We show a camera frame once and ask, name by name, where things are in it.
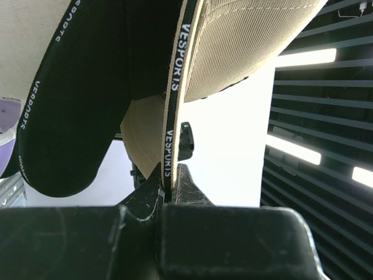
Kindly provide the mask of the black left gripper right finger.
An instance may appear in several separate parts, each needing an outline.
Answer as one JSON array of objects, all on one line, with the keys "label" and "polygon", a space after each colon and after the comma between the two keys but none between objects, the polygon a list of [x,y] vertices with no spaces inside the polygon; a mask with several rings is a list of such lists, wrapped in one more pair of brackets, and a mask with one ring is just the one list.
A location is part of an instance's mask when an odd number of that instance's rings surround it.
[{"label": "black left gripper right finger", "polygon": [[189,168],[185,164],[177,166],[177,180],[172,189],[171,203],[174,205],[214,205],[193,182]]}]

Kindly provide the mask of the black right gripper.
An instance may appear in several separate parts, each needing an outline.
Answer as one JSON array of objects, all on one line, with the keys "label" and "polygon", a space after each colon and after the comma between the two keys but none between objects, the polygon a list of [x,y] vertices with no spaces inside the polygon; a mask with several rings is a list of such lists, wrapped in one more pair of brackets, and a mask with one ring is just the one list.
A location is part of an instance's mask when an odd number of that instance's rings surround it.
[{"label": "black right gripper", "polygon": [[189,122],[181,123],[178,160],[188,160],[194,152],[192,128]]}]

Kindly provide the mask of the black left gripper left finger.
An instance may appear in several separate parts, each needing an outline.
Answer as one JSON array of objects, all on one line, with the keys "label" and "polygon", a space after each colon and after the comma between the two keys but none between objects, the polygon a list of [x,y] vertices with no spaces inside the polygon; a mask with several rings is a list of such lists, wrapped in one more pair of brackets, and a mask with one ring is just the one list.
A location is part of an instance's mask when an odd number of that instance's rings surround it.
[{"label": "black left gripper left finger", "polygon": [[161,163],[158,163],[148,179],[118,203],[119,208],[140,222],[151,220],[167,201],[161,175]]}]

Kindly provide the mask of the beige R baseball cap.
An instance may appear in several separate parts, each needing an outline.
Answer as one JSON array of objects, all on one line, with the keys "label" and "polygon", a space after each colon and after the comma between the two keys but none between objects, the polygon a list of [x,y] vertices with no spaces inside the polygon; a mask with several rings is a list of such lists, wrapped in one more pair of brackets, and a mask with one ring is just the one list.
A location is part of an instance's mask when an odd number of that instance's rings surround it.
[{"label": "beige R baseball cap", "polygon": [[127,1],[131,104],[120,129],[130,159],[177,187],[184,103],[233,86],[278,56],[325,1]]}]

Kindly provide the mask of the black R baseball cap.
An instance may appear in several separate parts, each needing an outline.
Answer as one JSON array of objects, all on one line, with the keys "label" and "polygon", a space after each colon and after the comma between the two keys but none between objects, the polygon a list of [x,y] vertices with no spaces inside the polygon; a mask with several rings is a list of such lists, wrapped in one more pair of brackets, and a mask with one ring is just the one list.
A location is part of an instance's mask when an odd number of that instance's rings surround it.
[{"label": "black R baseball cap", "polygon": [[95,179],[130,103],[163,93],[181,1],[69,1],[18,126],[28,185],[68,197]]}]

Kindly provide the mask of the purple LA baseball cap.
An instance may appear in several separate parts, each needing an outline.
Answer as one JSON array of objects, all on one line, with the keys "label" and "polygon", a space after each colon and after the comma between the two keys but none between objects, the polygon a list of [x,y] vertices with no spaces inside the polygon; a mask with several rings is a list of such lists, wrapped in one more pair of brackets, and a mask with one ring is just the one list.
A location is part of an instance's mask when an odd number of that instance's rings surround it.
[{"label": "purple LA baseball cap", "polygon": [[11,161],[16,138],[16,127],[20,118],[21,102],[1,97],[1,178]]}]

